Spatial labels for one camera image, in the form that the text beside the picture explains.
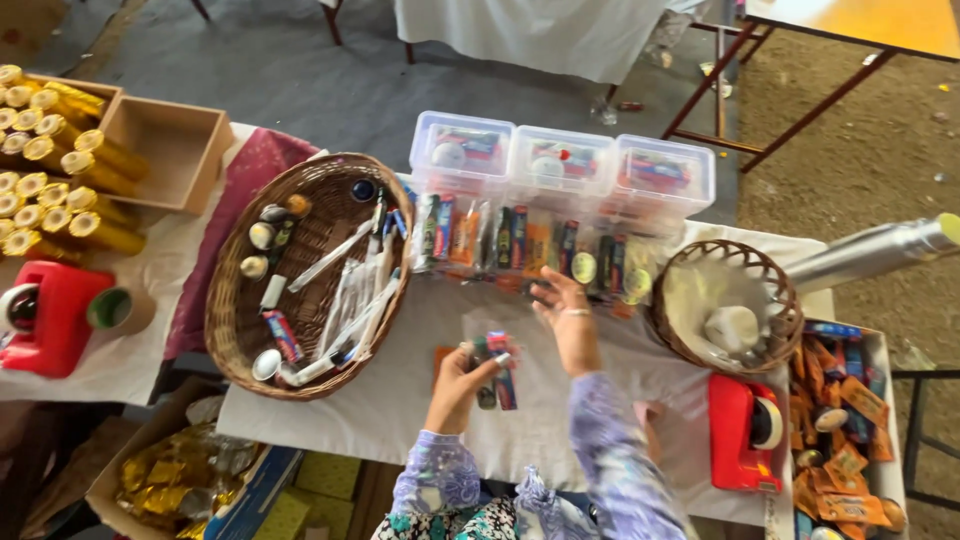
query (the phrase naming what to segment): round wicker basket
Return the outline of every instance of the round wicker basket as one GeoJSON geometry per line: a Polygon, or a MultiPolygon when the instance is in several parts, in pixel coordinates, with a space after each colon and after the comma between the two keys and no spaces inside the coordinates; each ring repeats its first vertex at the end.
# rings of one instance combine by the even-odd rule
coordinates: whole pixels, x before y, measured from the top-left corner
{"type": "Polygon", "coordinates": [[[786,363],[796,351],[804,331],[804,314],[801,311],[800,302],[797,300],[797,293],[783,270],[766,254],[747,244],[731,240],[718,239],[694,242],[681,249],[677,255],[667,261],[663,271],[654,281],[652,303],[647,311],[647,316],[657,335],[673,352],[692,364],[727,375],[752,375],[776,369],[786,363]],[[707,363],[684,344],[670,325],[663,295],[664,278],[674,265],[705,257],[727,260],[730,264],[736,264],[739,259],[744,268],[747,268],[751,274],[756,274],[776,286],[775,302],[781,304],[783,309],[770,321],[772,334],[767,343],[767,351],[760,358],[762,363],[758,367],[739,370],[723,369],[707,363]]]}
{"type": "MultiPolygon", "coordinates": [[[[371,219],[376,201],[357,203],[350,197],[350,188],[361,178],[368,178],[387,189],[389,205],[397,207],[407,227],[414,223],[414,209],[393,171],[362,154],[333,154],[301,163],[267,184],[233,226],[233,231],[220,250],[217,268],[207,292],[204,336],[213,361],[231,381],[257,394],[290,401],[309,401],[329,396],[350,382],[368,364],[387,335],[399,310],[400,301],[410,279],[407,253],[410,238],[399,235],[392,246],[394,266],[400,268],[399,289],[387,306],[376,331],[370,352],[357,358],[341,372],[328,372],[299,388],[279,388],[252,376],[252,361],[261,352],[275,348],[276,343],[266,322],[259,315],[260,299],[268,279],[259,282],[240,273],[240,262],[256,250],[248,238],[248,230],[258,221],[264,206],[282,204],[298,193],[313,203],[313,208],[298,223],[293,239],[276,266],[276,272],[292,281],[323,255],[353,235],[357,226],[371,219]]],[[[277,309],[286,315],[306,357],[317,346],[333,299],[340,274],[347,258],[363,259],[367,238],[357,242],[347,254],[317,276],[298,293],[284,290],[277,309]]]]}

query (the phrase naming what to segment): dirt floor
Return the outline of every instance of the dirt floor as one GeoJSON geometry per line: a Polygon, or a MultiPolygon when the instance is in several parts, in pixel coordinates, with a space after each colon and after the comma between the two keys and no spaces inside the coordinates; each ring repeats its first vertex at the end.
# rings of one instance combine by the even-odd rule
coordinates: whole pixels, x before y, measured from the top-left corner
{"type": "MultiPolygon", "coordinates": [[[[145,3],[128,0],[72,75],[92,77],[145,3]]],[[[872,52],[777,31],[740,75],[741,139],[772,140],[872,52]]],[[[960,212],[960,66],[894,58],[740,185],[740,227],[822,240],[960,212]],[[937,173],[946,179],[936,182],[937,173]]],[[[958,277],[960,257],[839,287],[837,318],[886,332],[893,356],[909,340],[940,365],[960,364],[958,277]]],[[[896,388],[902,441],[911,386],[896,388]]],[[[932,383],[924,430],[960,448],[958,390],[960,382],[932,383]]],[[[917,486],[960,500],[960,462],[922,450],[917,486]]],[[[908,511],[914,540],[960,538],[960,513],[914,502],[908,511]]]]}

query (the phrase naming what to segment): white tablecloth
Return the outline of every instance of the white tablecloth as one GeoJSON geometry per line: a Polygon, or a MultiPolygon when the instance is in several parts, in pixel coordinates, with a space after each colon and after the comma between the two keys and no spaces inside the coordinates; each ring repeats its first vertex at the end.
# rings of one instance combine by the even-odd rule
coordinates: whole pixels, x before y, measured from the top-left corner
{"type": "MultiPolygon", "coordinates": [[[[686,225],[678,246],[728,238],[753,245],[779,263],[825,248],[823,242],[811,239],[695,222],[686,225]]],[[[804,298],[804,313],[832,318],[830,291],[804,298]]],[[[517,336],[529,353],[516,370],[519,410],[483,411],[474,406],[465,440],[476,456],[481,476],[519,482],[526,476],[523,468],[535,464],[549,487],[586,491],[583,472],[569,449],[569,382],[552,336],[522,299],[482,284],[415,280],[380,351],[354,381],[329,398],[309,403],[271,400],[231,386],[217,430],[278,445],[402,464],[430,402],[433,350],[463,340],[465,314],[495,320],[517,336]]],[[[657,399],[667,406],[656,424],[663,446],[661,465],[687,511],[763,525],[762,496],[720,491],[710,485],[709,372],[657,344],[639,319],[604,319],[600,332],[606,368],[627,394],[632,399],[657,399]]],[[[782,455],[780,463],[785,463],[782,455]]],[[[789,478],[785,470],[784,478],[789,478]]],[[[790,501],[779,503],[789,516],[790,501]]],[[[792,530],[792,520],[780,521],[792,530]]]]}
{"type": "Polygon", "coordinates": [[[396,0],[396,31],[597,83],[626,78],[667,0],[396,0]]]}
{"type": "MultiPolygon", "coordinates": [[[[234,141],[224,153],[226,167],[250,138],[254,126],[230,124],[234,141]]],[[[147,230],[147,246],[135,257],[98,256],[96,268],[109,270],[118,285],[138,284],[156,301],[156,316],[141,333],[107,339],[94,332],[77,370],[49,380],[29,372],[0,369],[0,400],[121,402],[146,405],[163,360],[170,321],[183,282],[197,263],[204,230],[224,191],[224,176],[214,186],[201,216],[167,214],[147,230]]],[[[0,264],[0,283],[13,283],[21,262],[0,264]]]]}

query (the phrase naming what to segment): pink cloth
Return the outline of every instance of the pink cloth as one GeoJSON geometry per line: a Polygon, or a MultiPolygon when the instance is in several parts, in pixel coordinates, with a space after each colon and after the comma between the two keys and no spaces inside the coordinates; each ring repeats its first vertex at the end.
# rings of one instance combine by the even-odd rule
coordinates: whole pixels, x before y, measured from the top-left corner
{"type": "Polygon", "coordinates": [[[174,311],[163,349],[164,359],[176,358],[180,353],[206,350],[206,291],[217,266],[220,247],[227,241],[237,218],[263,186],[317,152],[320,149],[305,140],[257,128],[227,165],[224,194],[204,230],[197,264],[183,284],[183,293],[174,311]]]}

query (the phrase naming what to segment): woman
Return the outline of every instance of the woman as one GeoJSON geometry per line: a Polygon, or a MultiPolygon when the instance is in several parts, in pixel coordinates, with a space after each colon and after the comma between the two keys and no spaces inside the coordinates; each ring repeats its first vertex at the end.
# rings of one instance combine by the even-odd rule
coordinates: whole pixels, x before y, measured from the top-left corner
{"type": "Polygon", "coordinates": [[[587,476],[596,523],[547,490],[533,466],[514,500],[482,503],[476,465],[460,434],[477,390],[501,368],[487,361],[468,372],[471,350],[464,343],[441,364],[426,423],[375,540],[695,537],[688,521],[671,508],[662,474],[647,455],[647,438],[625,397],[602,371],[583,288],[546,266],[542,274],[550,286],[533,286],[538,298],[533,307],[553,328],[572,379],[570,442],[587,476]]]}

